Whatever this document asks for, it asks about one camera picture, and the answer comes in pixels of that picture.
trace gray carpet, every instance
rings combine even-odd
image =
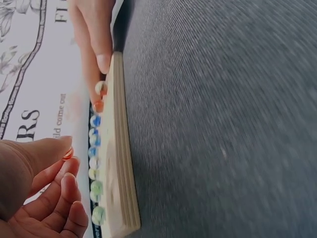
[[[142,228],[131,238],[317,236],[317,1],[125,1]]]

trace white paper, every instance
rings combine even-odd
[[[26,142],[72,135],[90,217],[89,96],[67,2],[0,0],[0,33],[0,138]],[[93,237],[91,222],[85,237]]]

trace hand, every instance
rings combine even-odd
[[[69,136],[0,141],[0,237],[83,237],[88,217],[75,177],[79,160],[61,160],[71,141]],[[44,193],[23,206],[27,197],[48,184]]]
[[[74,26],[75,40],[80,48],[82,69],[90,100],[101,97],[95,92],[100,72],[107,74],[112,56],[110,23],[115,0],[67,0]]]

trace glass marble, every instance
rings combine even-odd
[[[99,179],[99,170],[93,169],[90,167],[88,170],[88,176],[91,180],[98,180]]]
[[[93,210],[92,214],[92,222],[97,225],[101,226],[106,220],[106,211],[103,207],[97,206]]]
[[[102,195],[104,192],[103,188],[103,183],[100,181],[93,181],[90,185],[90,190],[95,194],[95,195]]]
[[[93,135],[98,135],[98,130],[96,128],[91,128],[89,130],[89,138],[92,137]]]
[[[90,199],[93,202],[100,202],[101,196],[98,194],[95,194],[93,191],[90,191]]]
[[[89,158],[97,156],[98,155],[98,148],[97,147],[90,147],[88,150],[88,156]]]
[[[92,135],[89,139],[89,143],[92,146],[100,146],[101,145],[101,138],[98,135]]]
[[[98,127],[101,124],[101,117],[99,115],[93,115],[90,118],[90,125],[93,127]]]
[[[93,156],[89,160],[89,167],[91,169],[97,170],[100,167],[100,159],[97,156]]]

